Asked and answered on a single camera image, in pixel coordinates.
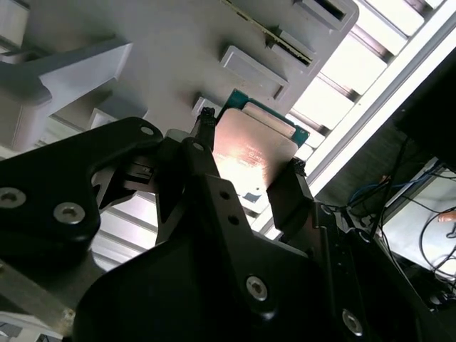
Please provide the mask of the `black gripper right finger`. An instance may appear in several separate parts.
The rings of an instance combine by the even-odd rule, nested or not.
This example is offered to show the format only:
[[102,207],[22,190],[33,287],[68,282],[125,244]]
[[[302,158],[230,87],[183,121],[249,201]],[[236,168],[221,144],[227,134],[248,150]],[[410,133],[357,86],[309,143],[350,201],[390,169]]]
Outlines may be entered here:
[[370,338],[353,253],[335,214],[312,196],[305,163],[292,159],[269,185],[267,194],[280,241],[302,251],[315,272],[312,296],[336,338]]

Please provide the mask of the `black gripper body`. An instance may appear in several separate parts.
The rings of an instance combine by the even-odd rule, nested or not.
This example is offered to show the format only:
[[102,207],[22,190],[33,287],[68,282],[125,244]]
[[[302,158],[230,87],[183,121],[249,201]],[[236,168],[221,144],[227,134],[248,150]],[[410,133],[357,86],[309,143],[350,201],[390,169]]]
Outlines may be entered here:
[[76,311],[74,341],[451,341],[409,285],[355,273],[343,234],[292,247],[250,234],[240,274],[191,234],[108,272]]

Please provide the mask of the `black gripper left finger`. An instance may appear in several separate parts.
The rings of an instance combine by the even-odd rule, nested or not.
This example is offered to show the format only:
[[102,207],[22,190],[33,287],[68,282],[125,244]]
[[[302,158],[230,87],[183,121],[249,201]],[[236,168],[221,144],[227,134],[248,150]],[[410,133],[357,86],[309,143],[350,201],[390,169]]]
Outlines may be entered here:
[[1,309],[76,317],[107,274],[89,254],[100,213],[137,191],[155,195],[164,236],[157,245],[191,234],[240,274],[236,251],[254,233],[215,165],[216,124],[205,110],[190,136],[176,141],[126,118],[3,161]]

